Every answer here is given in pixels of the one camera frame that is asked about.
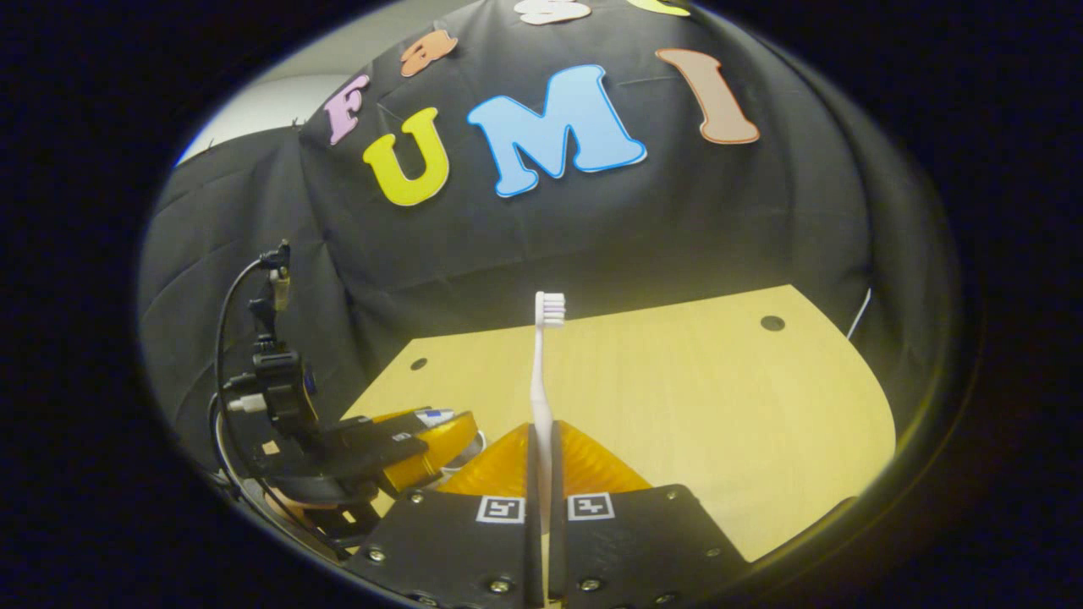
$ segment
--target black cloth backdrop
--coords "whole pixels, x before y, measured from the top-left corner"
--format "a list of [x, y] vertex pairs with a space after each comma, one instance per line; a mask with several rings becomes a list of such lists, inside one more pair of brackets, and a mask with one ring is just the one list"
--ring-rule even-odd
[[[225, 291], [283, 238], [293, 285], [279, 331], [313, 365], [325, 424], [410, 339], [530, 324], [538, 289], [566, 293], [575, 319], [793, 284], [843, 332], [873, 288], [854, 344], [902, 433], [935, 397], [961, 322], [949, 229], [900, 147], [813, 69], [716, 16], [596, 0], [589, 17], [532, 26], [514, 3], [486, 0], [419, 24], [358, 66], [371, 81], [356, 128], [335, 146], [314, 108], [303, 126], [219, 144], [175, 169], [148, 221], [136, 311], [151, 385], [187, 451], [214, 464], [207, 404]], [[402, 77], [402, 52], [441, 28], [456, 49]], [[718, 59], [759, 141], [704, 140], [695, 96], [654, 56], [661, 48]], [[497, 196], [496, 165], [467, 113], [495, 95], [540, 113], [548, 78], [584, 64], [605, 69], [606, 94], [647, 159], [597, 173], [569, 160], [561, 179], [539, 171], [536, 189]], [[420, 174], [401, 125], [430, 106], [451, 174], [432, 198], [399, 207], [361, 157], [395, 133], [404, 172]], [[569, 159], [575, 151], [572, 139]], [[230, 319], [226, 370], [236, 374], [255, 334], [243, 307]]]

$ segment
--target blue letter m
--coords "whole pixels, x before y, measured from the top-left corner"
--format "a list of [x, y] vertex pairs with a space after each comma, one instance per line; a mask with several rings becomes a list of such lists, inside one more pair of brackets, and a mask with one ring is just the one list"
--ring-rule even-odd
[[552, 75], [542, 116], [506, 95], [470, 111], [467, 122], [485, 132], [500, 173], [496, 194], [514, 196], [537, 185], [537, 171], [523, 167], [519, 152], [549, 176], [563, 176], [569, 131], [579, 146], [572, 163], [580, 171], [601, 171], [647, 158], [647, 146], [628, 137], [605, 95], [604, 75], [598, 65], [570, 67]]

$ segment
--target letter u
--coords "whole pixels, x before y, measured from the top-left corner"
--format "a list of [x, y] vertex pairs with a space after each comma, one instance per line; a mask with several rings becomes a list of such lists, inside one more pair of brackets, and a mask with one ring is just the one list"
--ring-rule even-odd
[[416, 180], [407, 180], [402, 166], [394, 153], [395, 137], [388, 133], [379, 138], [361, 156], [361, 159], [373, 166], [376, 181], [383, 191], [383, 196], [395, 205], [408, 207], [417, 205], [440, 192], [447, 183], [451, 163], [444, 144], [436, 133], [434, 120], [436, 108], [425, 108], [403, 121], [403, 133], [413, 133], [417, 147], [425, 159], [425, 173]]

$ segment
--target light wood tabletop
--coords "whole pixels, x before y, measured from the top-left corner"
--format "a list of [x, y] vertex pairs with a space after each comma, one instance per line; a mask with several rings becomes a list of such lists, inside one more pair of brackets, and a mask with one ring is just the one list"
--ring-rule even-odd
[[[895, 454], [872, 371], [793, 286], [586, 319], [566, 298], [571, 319], [545, 333], [553, 417], [651, 484], [686, 484], [746, 560], [860, 494]], [[493, 442], [530, 420], [533, 349], [532, 325], [415, 339], [344, 416], [472, 411]]]

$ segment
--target white toothbrush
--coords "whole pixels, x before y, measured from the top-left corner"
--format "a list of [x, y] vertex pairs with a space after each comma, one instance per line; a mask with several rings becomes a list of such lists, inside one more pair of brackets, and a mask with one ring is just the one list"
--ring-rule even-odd
[[564, 325], [564, 295], [539, 291], [534, 295], [534, 375], [531, 378], [531, 410], [538, 437], [538, 501], [542, 503], [542, 534], [549, 532], [552, 490], [552, 410], [542, 381], [542, 353], [547, 327]]

